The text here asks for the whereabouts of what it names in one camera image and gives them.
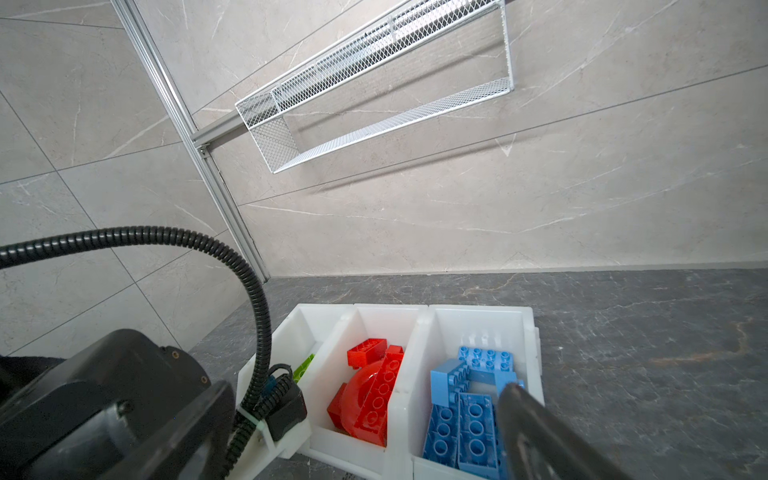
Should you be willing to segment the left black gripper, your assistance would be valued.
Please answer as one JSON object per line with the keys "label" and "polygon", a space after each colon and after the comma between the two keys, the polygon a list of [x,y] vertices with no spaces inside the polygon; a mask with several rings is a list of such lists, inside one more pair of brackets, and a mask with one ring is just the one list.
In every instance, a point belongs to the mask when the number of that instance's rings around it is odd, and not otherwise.
{"label": "left black gripper", "polygon": [[209,386],[190,355],[132,329],[68,358],[4,356],[1,476],[219,479],[235,396]]}

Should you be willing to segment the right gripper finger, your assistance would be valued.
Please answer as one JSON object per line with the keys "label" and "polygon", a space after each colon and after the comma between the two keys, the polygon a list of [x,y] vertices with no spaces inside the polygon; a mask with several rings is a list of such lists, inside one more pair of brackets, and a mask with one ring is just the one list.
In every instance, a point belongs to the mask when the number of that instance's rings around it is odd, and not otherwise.
{"label": "right gripper finger", "polygon": [[518,385],[504,387],[497,415],[516,479],[629,477]]}

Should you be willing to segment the blue lego brick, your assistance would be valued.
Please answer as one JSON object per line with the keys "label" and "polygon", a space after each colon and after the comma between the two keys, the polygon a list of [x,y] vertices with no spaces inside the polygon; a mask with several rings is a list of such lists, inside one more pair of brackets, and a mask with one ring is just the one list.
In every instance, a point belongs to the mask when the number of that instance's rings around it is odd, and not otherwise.
{"label": "blue lego brick", "polygon": [[485,479],[500,479],[501,460],[491,397],[461,393],[458,407],[459,469]]}
{"label": "blue lego brick", "polygon": [[430,371],[433,405],[452,407],[469,389],[469,368],[464,360],[449,359]]}
{"label": "blue lego brick", "polygon": [[471,370],[469,373],[469,380],[471,382],[479,382],[482,384],[493,385],[496,388],[497,394],[500,395],[507,385],[517,385],[522,388],[526,388],[525,382],[518,377],[514,371],[478,371]]}
{"label": "blue lego brick", "polygon": [[462,346],[458,350],[458,358],[472,372],[495,373],[514,371],[514,358],[508,351]]}

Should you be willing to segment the blue lego brick top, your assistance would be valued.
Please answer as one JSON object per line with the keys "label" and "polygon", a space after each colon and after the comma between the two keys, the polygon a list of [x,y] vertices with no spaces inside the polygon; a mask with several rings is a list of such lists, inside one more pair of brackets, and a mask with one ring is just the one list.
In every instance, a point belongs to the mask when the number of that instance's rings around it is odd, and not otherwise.
{"label": "blue lego brick top", "polygon": [[496,388],[497,394],[500,395],[507,385],[517,385],[522,388],[526,388],[525,382],[518,377],[514,371],[478,371],[471,370],[469,373],[469,380],[471,382],[479,382],[482,384],[493,385]]}

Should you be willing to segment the blue lego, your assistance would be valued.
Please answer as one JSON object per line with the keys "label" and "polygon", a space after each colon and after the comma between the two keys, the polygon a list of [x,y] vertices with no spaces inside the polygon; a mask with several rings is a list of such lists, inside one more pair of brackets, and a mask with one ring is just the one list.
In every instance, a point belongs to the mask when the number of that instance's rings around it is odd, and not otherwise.
{"label": "blue lego", "polygon": [[457,468],[458,413],[454,408],[432,405],[422,457]]}

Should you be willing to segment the green lego brick bottom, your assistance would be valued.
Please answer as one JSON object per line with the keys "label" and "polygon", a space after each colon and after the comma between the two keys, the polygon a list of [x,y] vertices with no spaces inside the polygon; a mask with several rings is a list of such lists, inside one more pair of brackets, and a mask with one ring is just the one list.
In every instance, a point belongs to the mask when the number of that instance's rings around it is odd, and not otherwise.
{"label": "green lego brick bottom", "polygon": [[302,377],[305,375],[307,369],[311,365],[312,361],[314,360],[315,355],[310,354],[307,356],[304,361],[293,371],[293,380],[295,383],[298,383]]}

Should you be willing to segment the red arch lego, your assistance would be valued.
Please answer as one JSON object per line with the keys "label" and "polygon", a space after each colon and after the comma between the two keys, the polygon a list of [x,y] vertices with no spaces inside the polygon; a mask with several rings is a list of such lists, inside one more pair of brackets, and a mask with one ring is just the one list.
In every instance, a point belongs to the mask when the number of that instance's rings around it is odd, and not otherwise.
{"label": "red arch lego", "polygon": [[342,423],[345,431],[354,438],[359,438],[355,423],[382,364],[379,360],[359,369],[347,383],[341,399]]}

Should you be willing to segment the red double lego brick top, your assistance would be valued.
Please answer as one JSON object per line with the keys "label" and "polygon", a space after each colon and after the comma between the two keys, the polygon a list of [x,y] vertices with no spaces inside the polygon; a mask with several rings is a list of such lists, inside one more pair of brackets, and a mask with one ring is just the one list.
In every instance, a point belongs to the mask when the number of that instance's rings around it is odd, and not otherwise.
{"label": "red double lego brick top", "polygon": [[385,356],[388,342],[384,338],[369,338],[347,351],[347,363],[353,369],[361,369]]}

